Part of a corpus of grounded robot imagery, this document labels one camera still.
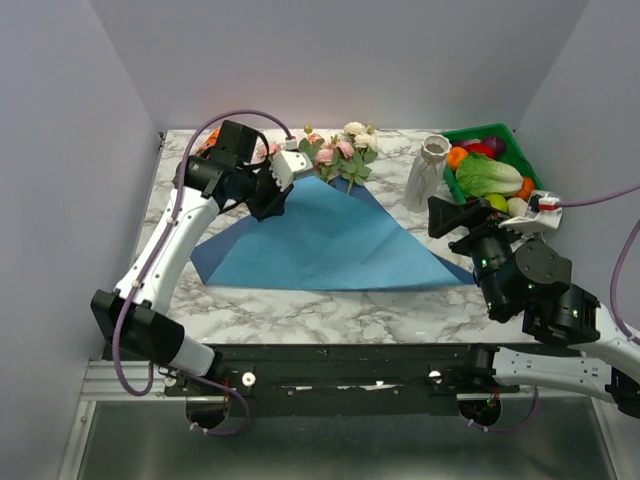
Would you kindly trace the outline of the pink flower stem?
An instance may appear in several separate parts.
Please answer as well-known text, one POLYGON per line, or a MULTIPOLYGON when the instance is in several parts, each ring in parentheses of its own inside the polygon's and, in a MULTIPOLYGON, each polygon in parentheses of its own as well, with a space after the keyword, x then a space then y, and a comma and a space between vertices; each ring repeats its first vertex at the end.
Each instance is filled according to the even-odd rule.
POLYGON ((344 172, 344 166, 354 155, 353 146, 346 141, 324 144, 314 158, 314 164, 321 180, 329 183, 344 172))

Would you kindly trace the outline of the white flower stem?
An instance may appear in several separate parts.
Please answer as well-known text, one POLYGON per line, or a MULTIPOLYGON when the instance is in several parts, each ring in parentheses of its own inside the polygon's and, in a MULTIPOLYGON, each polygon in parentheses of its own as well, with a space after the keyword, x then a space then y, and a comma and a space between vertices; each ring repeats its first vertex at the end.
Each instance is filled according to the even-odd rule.
POLYGON ((341 177, 348 182, 347 192, 354 186, 363 186, 369 178, 371 164, 378 157, 378 143, 374 128, 360 122, 349 122, 343 127, 348 148, 341 149, 341 177))

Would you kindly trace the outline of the blue wrapping paper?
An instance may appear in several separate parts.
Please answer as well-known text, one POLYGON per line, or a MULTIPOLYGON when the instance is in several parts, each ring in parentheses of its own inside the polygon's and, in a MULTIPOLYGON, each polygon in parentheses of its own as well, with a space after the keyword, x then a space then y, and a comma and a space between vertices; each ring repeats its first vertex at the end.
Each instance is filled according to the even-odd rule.
POLYGON ((208 286, 304 291, 423 291, 471 285, 472 274, 432 253, 364 187, 296 182, 281 216, 247 216, 194 248, 208 286))

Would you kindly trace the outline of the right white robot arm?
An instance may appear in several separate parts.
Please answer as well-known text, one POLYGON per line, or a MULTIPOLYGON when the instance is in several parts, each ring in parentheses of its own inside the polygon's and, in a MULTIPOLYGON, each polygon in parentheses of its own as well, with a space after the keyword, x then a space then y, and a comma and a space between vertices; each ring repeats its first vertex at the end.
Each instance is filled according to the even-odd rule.
POLYGON ((474 392, 520 385, 574 392, 638 417, 639 333, 572 282, 569 259, 538 235, 524 239, 486 200, 456 205, 431 197, 428 212, 433 238, 466 228, 466 235, 449 248, 471 259, 490 319, 504 324, 520 315, 525 334, 575 353, 553 357, 474 345, 458 370, 445 373, 445 380, 460 380, 474 392))

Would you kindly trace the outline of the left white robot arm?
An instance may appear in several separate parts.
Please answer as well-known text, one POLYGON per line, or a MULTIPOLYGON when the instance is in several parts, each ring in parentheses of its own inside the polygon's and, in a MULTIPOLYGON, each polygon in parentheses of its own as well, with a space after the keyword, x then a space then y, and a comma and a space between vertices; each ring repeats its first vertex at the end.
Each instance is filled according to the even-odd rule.
POLYGON ((120 381, 126 379, 121 355, 127 352, 151 368, 183 372, 201 395, 220 387, 219 353, 167 316, 178 280, 197 241, 226 206, 246 204, 259 220, 281 215, 294 178, 311 166, 288 128, 283 149, 267 148, 255 163, 255 145, 265 136, 228 114, 214 121, 220 126, 214 144, 200 154, 193 153, 192 142, 187 144, 166 208, 136 261, 112 290, 98 290, 91 300, 120 381))

